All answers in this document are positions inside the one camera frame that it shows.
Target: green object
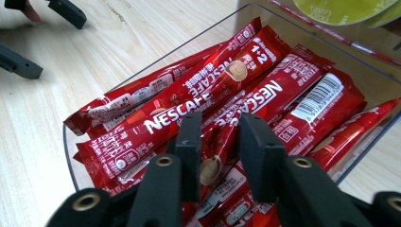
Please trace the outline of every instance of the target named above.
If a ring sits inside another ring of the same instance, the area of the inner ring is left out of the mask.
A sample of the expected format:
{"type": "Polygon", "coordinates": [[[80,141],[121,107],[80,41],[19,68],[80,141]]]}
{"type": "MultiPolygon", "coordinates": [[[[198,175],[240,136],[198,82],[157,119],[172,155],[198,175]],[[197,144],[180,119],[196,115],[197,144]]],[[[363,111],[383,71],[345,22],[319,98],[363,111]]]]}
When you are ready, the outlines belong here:
{"type": "Polygon", "coordinates": [[[401,17],[401,1],[398,0],[394,5],[390,6],[388,9],[380,12],[376,16],[372,17],[369,20],[366,20],[365,23],[369,27],[378,27],[384,26],[387,23],[395,21],[396,19],[401,17]]]}
{"type": "Polygon", "coordinates": [[[330,26],[365,21],[392,6],[397,0],[294,0],[310,18],[330,26]]]}

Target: transparent bin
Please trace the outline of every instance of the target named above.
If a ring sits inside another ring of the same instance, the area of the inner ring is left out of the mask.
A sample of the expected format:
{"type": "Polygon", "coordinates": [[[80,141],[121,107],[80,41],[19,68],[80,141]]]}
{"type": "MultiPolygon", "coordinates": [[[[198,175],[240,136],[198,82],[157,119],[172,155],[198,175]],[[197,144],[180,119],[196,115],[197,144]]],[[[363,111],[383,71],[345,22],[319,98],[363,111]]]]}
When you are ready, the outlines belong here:
{"type": "MultiPolygon", "coordinates": [[[[281,11],[276,5],[269,2],[263,4],[263,6],[259,4],[247,4],[244,7],[241,7],[230,16],[203,31],[187,43],[171,51],[152,65],[147,66],[136,75],[121,82],[116,87],[123,86],[129,82],[146,76],[163,66],[180,60],[213,44],[218,44],[228,40],[237,30],[248,24],[251,19],[256,16],[260,16],[263,25],[270,25],[280,35],[280,37],[291,46],[302,44],[318,55],[334,61],[336,67],[348,73],[353,78],[356,86],[366,96],[366,100],[368,101],[367,108],[374,107],[377,104],[401,96],[401,79],[397,79],[389,73],[386,73],[386,71],[373,66],[368,61],[362,60],[358,55],[355,55],[354,52],[349,52],[344,48],[339,48],[336,41],[331,40],[330,37],[321,36],[313,30],[310,31],[309,29],[305,29],[293,18],[291,19],[291,17],[284,15],[283,11],[281,11]]],[[[377,139],[379,139],[380,136],[387,131],[388,127],[401,115],[400,110],[400,107],[394,110],[390,120],[388,120],[385,125],[382,125],[384,130],[374,139],[371,138],[367,145],[365,143],[366,148],[361,152],[359,159],[369,151],[377,139]]],[[[86,135],[75,136],[69,129],[63,126],[63,139],[67,163],[70,168],[75,188],[80,190],[86,187],[93,187],[92,181],[86,172],[84,165],[73,159],[73,156],[78,151],[76,143],[87,141],[88,137],[86,135]]],[[[351,165],[347,171],[344,171],[340,179],[345,177],[347,172],[354,165],[355,164],[351,165]]]]}

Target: light wood surface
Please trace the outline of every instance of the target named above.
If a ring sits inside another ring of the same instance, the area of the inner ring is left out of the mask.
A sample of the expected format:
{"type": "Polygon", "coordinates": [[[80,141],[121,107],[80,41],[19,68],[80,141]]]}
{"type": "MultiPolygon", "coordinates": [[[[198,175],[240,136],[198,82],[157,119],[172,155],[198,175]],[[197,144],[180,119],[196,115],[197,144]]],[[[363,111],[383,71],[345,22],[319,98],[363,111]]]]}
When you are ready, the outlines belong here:
{"type": "MultiPolygon", "coordinates": [[[[74,0],[88,22],[77,30],[32,0],[43,21],[0,7],[0,44],[44,68],[28,80],[0,70],[0,226],[44,226],[74,186],[62,121],[172,49],[235,11],[236,0],[74,0]]],[[[341,188],[369,201],[401,191],[397,122],[341,188]]]]}

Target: red packaging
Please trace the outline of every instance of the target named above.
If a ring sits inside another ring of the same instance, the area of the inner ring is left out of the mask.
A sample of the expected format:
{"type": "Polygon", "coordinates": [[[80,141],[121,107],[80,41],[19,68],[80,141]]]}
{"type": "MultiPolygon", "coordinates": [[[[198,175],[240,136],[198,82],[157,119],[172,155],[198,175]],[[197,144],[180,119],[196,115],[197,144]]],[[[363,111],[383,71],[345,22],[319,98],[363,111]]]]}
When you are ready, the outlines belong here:
{"type": "Polygon", "coordinates": [[[64,124],[76,135],[83,135],[89,128],[110,121],[160,93],[220,46],[221,44],[213,45],[92,100],[68,116],[64,124]]]}
{"type": "MultiPolygon", "coordinates": [[[[255,38],[262,40],[259,42],[260,44],[268,44],[268,41],[265,40],[266,35],[266,30],[263,30],[255,38]]],[[[250,55],[250,51],[249,47],[245,48],[241,51],[239,57],[250,55]]],[[[280,53],[276,59],[280,61],[281,56],[280,53]]],[[[257,76],[255,73],[264,71],[271,66],[272,61],[259,64],[253,70],[253,73],[248,74],[247,78],[254,78],[257,76]]],[[[216,91],[214,90],[215,86],[213,86],[210,93],[202,94],[185,101],[185,103],[173,106],[155,115],[150,115],[145,120],[117,127],[114,131],[86,142],[84,145],[90,158],[84,159],[82,157],[82,161],[87,167],[93,181],[96,181],[98,185],[113,181],[118,175],[137,164],[153,149],[173,136],[178,131],[184,115],[195,111],[207,113],[221,101],[229,98],[229,95],[240,89],[242,85],[245,86],[246,81],[249,81],[248,79],[244,79],[242,82],[236,82],[232,79],[226,79],[227,77],[229,76],[223,72],[218,80],[224,81],[227,85],[229,83],[231,85],[236,84],[233,91],[220,93],[219,89],[216,91]]]]}
{"type": "Polygon", "coordinates": [[[148,162],[150,161],[150,159],[152,159],[156,155],[166,153],[166,147],[167,143],[164,143],[153,152],[151,152],[148,156],[144,157],[138,164],[130,167],[127,171],[124,171],[123,173],[118,175],[116,181],[109,182],[105,186],[103,186],[103,189],[109,192],[111,196],[115,196],[132,187],[133,185],[142,182],[142,180],[144,180],[145,172],[147,170],[148,162]]]}
{"type": "Polygon", "coordinates": [[[249,190],[242,164],[237,162],[186,226],[213,226],[249,190]]]}
{"type": "Polygon", "coordinates": [[[241,110],[257,114],[269,124],[333,65],[330,60],[298,44],[253,89],[241,110]]]}
{"type": "Polygon", "coordinates": [[[354,115],[333,131],[307,156],[318,162],[327,172],[366,134],[385,119],[400,103],[400,100],[401,98],[395,98],[354,115]]]}
{"type": "Polygon", "coordinates": [[[261,209],[256,210],[251,217],[242,220],[236,226],[244,227],[279,227],[280,219],[277,214],[277,205],[270,206],[269,204],[261,205],[261,209]]]}
{"type": "MultiPolygon", "coordinates": [[[[265,117],[265,120],[271,121],[294,98],[316,82],[317,79],[321,78],[332,65],[333,62],[315,55],[303,46],[297,45],[293,52],[288,54],[272,72],[268,73],[268,76],[250,93],[231,106],[227,113],[217,117],[213,124],[206,127],[206,131],[213,130],[213,137],[211,137],[212,133],[205,134],[202,137],[202,141],[216,141],[212,147],[215,152],[212,157],[203,160],[201,163],[200,182],[203,185],[210,185],[214,180],[221,179],[224,176],[225,173],[221,172],[223,166],[233,164],[232,161],[236,158],[235,133],[241,110],[263,114],[262,116],[265,117]],[[291,93],[283,92],[285,90],[291,90],[291,93]]],[[[209,190],[203,188],[202,191],[206,193],[209,190]]]]}
{"type": "Polygon", "coordinates": [[[273,131],[288,155],[306,155],[339,124],[360,112],[366,105],[364,98],[347,74],[332,69],[273,131]]]}
{"type": "Polygon", "coordinates": [[[188,99],[203,94],[240,52],[249,40],[261,29],[260,18],[253,19],[233,38],[224,43],[205,62],[197,64],[185,75],[177,79],[180,86],[170,86],[154,97],[138,112],[133,113],[117,127],[145,119],[147,116],[184,103],[188,99]]]}
{"type": "Polygon", "coordinates": [[[215,225],[217,227],[236,226],[242,218],[245,218],[255,207],[251,190],[239,199],[233,206],[226,211],[220,221],[215,225]]]}

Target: barcode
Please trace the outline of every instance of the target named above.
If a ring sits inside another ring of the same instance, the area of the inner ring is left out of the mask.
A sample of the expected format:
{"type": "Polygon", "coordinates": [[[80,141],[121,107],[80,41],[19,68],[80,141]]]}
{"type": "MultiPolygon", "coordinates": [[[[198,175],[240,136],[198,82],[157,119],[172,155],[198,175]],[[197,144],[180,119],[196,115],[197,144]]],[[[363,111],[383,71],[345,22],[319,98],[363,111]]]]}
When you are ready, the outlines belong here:
{"type": "Polygon", "coordinates": [[[344,86],[333,74],[327,74],[291,114],[311,123],[342,91],[344,86]]]}

